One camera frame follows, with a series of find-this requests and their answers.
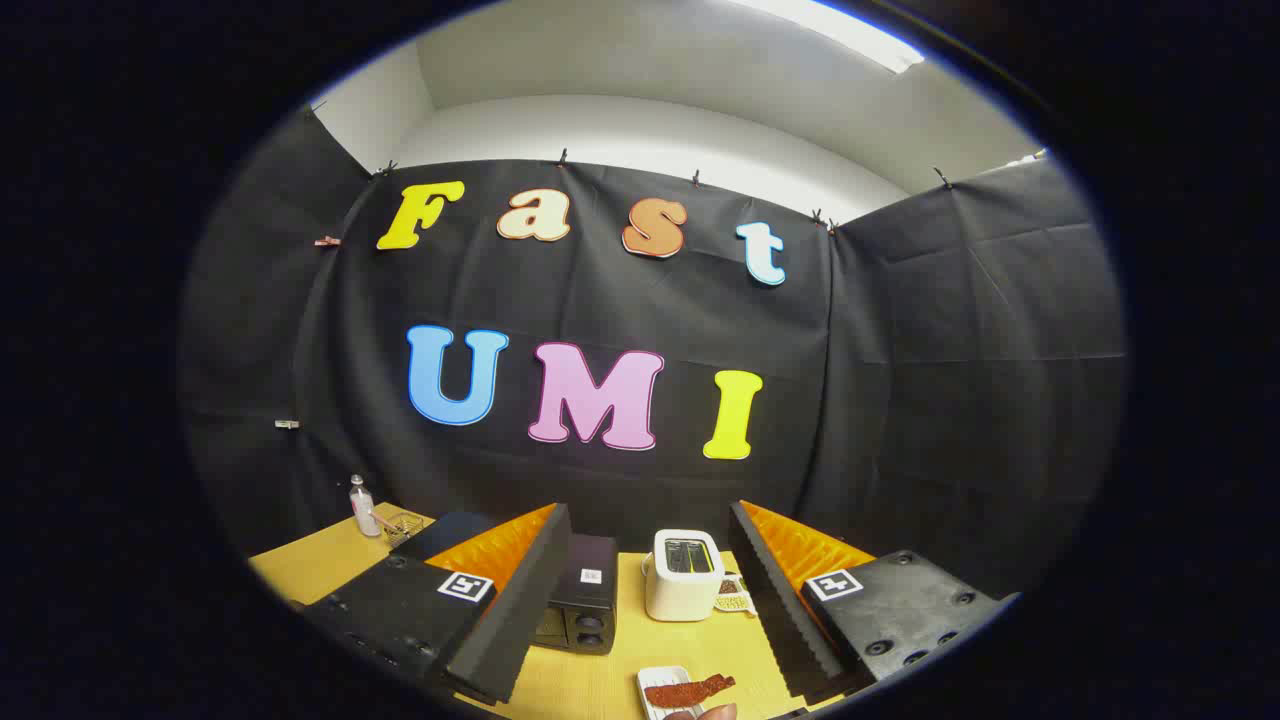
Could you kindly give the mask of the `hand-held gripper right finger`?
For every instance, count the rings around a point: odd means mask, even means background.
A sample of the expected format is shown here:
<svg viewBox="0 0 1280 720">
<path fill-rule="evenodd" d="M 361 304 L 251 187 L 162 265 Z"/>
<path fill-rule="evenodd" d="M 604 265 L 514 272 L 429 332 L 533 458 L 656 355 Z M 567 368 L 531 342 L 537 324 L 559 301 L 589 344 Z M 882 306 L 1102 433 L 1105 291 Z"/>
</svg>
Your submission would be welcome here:
<svg viewBox="0 0 1280 720">
<path fill-rule="evenodd" d="M 874 557 L 745 500 L 730 514 L 730 550 L 774 661 L 788 693 L 810 705 L 946 652 L 1012 602 L 913 550 Z"/>
</svg>

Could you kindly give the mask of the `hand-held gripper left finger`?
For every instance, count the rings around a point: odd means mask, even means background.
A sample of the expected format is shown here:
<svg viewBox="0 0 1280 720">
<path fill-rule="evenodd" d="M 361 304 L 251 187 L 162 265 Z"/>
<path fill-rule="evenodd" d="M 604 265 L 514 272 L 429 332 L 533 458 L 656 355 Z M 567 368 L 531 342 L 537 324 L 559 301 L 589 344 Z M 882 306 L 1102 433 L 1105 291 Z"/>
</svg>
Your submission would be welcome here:
<svg viewBox="0 0 1280 720">
<path fill-rule="evenodd" d="M 506 702 L 564 569 L 570 534 L 564 503 L 498 525 L 451 512 L 300 611 L 422 691 Z"/>
</svg>

